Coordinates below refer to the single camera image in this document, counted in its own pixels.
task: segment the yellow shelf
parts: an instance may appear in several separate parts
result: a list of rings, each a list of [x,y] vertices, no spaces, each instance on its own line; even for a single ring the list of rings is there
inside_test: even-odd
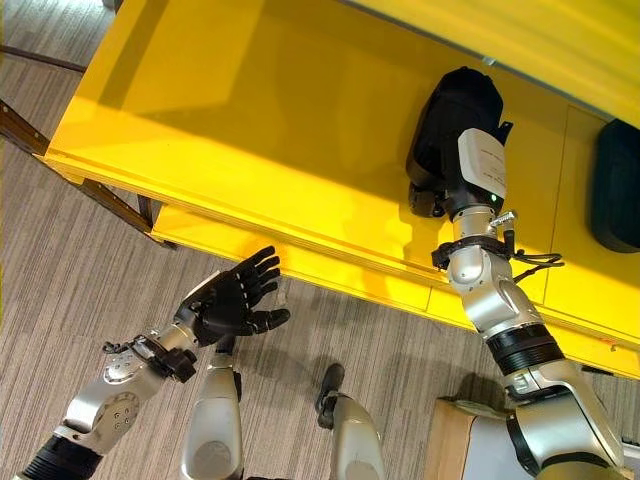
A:
[[[162,208],[152,236],[236,261],[249,257],[266,245],[274,245],[281,258],[281,270],[285,275],[473,330],[464,314],[460,298],[452,292],[356,266],[177,207]],[[637,351],[615,346],[612,340],[576,332],[558,323],[558,319],[544,312],[543,314],[549,330],[568,357],[618,375],[640,378],[640,359]]]
[[[604,125],[596,116],[569,109],[552,247],[564,255],[566,265],[549,271],[544,305],[571,312],[585,326],[611,319],[617,336],[637,336],[640,255],[607,250],[587,226],[594,145]]]
[[[379,297],[380,277],[348,279],[388,275],[399,308],[416,311],[424,295],[414,298],[415,285],[446,284],[430,252],[451,239],[451,227],[410,214],[404,163],[426,99],[461,65],[490,73],[504,98],[504,118],[515,123],[507,208],[520,214],[519,247],[548,252],[563,231],[556,215],[577,215],[564,199],[586,202],[586,184],[572,190],[563,177],[572,104],[336,1],[128,0],[44,161],[68,178],[142,193],[340,261],[337,289]],[[591,148],[590,139],[576,141]],[[584,229],[571,241],[580,281],[544,271],[522,282],[526,293],[556,325],[640,349],[640,324],[629,321],[635,304],[606,310],[598,305],[610,298],[597,294],[617,291],[622,275],[624,292],[639,298],[640,278],[591,270],[595,241]],[[619,262],[612,252],[598,256],[598,265]],[[596,291],[583,295],[580,282]],[[555,289],[594,315],[554,302]]]
[[[640,127],[637,0],[350,1]]]

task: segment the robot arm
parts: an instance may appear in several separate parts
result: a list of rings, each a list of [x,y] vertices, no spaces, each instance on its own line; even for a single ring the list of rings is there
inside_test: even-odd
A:
[[[515,212],[499,215],[506,196],[503,145],[512,126],[499,126],[501,113],[489,77],[466,67],[445,75],[407,162],[410,204],[417,215],[446,213],[453,224],[454,241],[433,252],[433,263],[448,271],[518,403],[507,427],[523,468],[539,478],[614,478],[622,447],[600,402],[516,284],[562,264],[557,254],[514,252]],[[510,258],[535,267],[514,279]]]
[[[290,316],[286,309],[252,310],[277,288],[271,281],[280,274],[273,268],[279,262],[274,253],[268,247],[205,280],[162,331],[139,335],[125,345],[105,344],[105,351],[114,354],[111,362],[71,401],[62,424],[16,479],[90,478],[167,378],[184,383],[193,376],[197,348],[227,334],[259,334],[285,323]]]

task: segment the wire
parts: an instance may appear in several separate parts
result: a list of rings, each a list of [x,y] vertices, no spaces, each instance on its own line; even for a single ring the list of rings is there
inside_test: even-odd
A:
[[[564,262],[561,262],[562,255],[559,253],[543,253],[540,255],[528,255],[524,253],[524,250],[520,249],[513,254],[513,259],[529,265],[535,265],[535,267],[525,270],[520,275],[514,277],[513,281],[518,283],[520,280],[530,277],[539,270],[545,268],[562,267]]]
[[[102,346],[102,351],[107,355],[117,355],[119,353],[124,352],[127,348],[131,346],[131,343],[111,343],[104,342]]]

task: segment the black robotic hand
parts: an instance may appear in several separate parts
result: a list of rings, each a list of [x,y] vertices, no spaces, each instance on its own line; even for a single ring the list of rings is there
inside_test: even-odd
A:
[[[247,336],[264,333],[282,325],[291,314],[252,308],[262,297],[278,288],[275,268],[280,259],[275,248],[260,250],[235,268],[206,280],[185,298],[176,312],[178,320],[191,319],[201,346],[211,345],[224,335]]]

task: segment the robotic hand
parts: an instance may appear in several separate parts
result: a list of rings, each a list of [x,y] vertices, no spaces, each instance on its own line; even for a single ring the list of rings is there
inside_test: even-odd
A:
[[[235,268],[208,278],[183,300],[164,330],[138,335],[123,345],[106,343],[113,354],[101,377],[69,404],[62,424],[14,480],[83,480],[131,428],[142,404],[168,377],[186,382],[195,373],[194,354],[225,335],[253,335],[285,323],[286,309],[253,311],[276,290],[280,275],[273,247]]]
[[[466,67],[446,74],[431,95],[407,161],[412,211],[445,213],[454,241],[432,253],[448,270],[465,312],[489,346],[518,403],[507,428],[523,468],[539,479],[622,478],[621,444],[575,366],[565,359],[518,281],[562,266],[558,254],[514,251],[515,212],[506,196],[502,98],[491,79]],[[503,229],[503,241],[498,229]],[[534,265],[514,278],[509,259]]]

